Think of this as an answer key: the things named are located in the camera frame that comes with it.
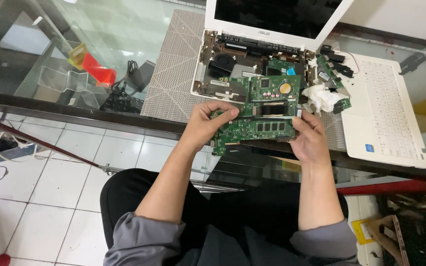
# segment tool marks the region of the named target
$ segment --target gray sleeve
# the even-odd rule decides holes
[[[114,245],[104,266],[156,266],[180,253],[180,235],[185,224],[154,221],[127,213],[119,218],[113,233]]]
[[[290,239],[293,247],[318,265],[358,265],[357,238],[345,220],[298,231]]]

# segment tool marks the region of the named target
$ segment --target red wire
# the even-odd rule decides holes
[[[356,61],[355,56],[352,53],[348,53],[347,51],[339,51],[339,52],[335,52],[335,53],[340,53],[340,52],[345,52],[345,53],[347,53],[347,54],[349,54],[350,56],[353,57],[353,59],[355,60],[355,63],[356,63],[356,67],[358,68],[358,72],[353,73],[353,74],[358,74],[359,73],[359,65],[358,65],[358,61]]]

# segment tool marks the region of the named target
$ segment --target white laptop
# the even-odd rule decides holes
[[[304,73],[303,68],[296,68],[299,72],[295,74],[303,75],[304,83],[310,84],[317,75],[307,72],[310,62],[316,62],[315,52],[352,2],[208,0],[191,93],[244,103],[247,96],[241,88],[221,77],[281,75],[286,69],[268,69],[272,55],[303,65]],[[341,112],[348,155],[426,168],[425,146],[404,79],[398,74],[399,63],[358,54],[353,58],[344,52],[340,55],[346,57],[343,64],[354,71],[352,82],[337,75],[351,95],[352,107]]]

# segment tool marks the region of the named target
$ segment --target glass table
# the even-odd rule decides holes
[[[67,59],[70,51],[86,44],[88,52],[103,67],[114,69],[115,80],[120,80],[129,60],[156,63],[175,9],[204,14],[204,5],[201,0],[0,0],[0,111],[178,139],[184,124],[139,115],[141,106],[136,104],[142,103],[148,86],[126,100],[132,108],[103,108],[113,91],[91,75],[83,89],[55,89],[56,85],[44,83],[43,74],[51,71],[48,77],[59,85],[66,84],[60,79],[84,79],[86,71]],[[395,60],[411,69],[403,76],[426,145],[426,41],[338,24],[327,42],[337,42],[341,51]],[[234,149],[295,158],[284,143],[242,144]],[[353,159],[343,149],[330,152],[335,166],[426,177],[424,169]]]

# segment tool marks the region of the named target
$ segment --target black pants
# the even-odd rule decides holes
[[[100,205],[108,248],[113,246],[113,230],[118,219],[133,212],[151,188],[159,173],[127,169],[113,175],[101,191]],[[182,251],[203,245],[208,224],[238,237],[242,226],[249,226],[274,244],[290,248],[289,239],[298,231],[300,183],[269,185],[247,191],[213,193],[207,200],[192,183],[186,191],[181,235]],[[338,195],[345,217],[345,197]]]

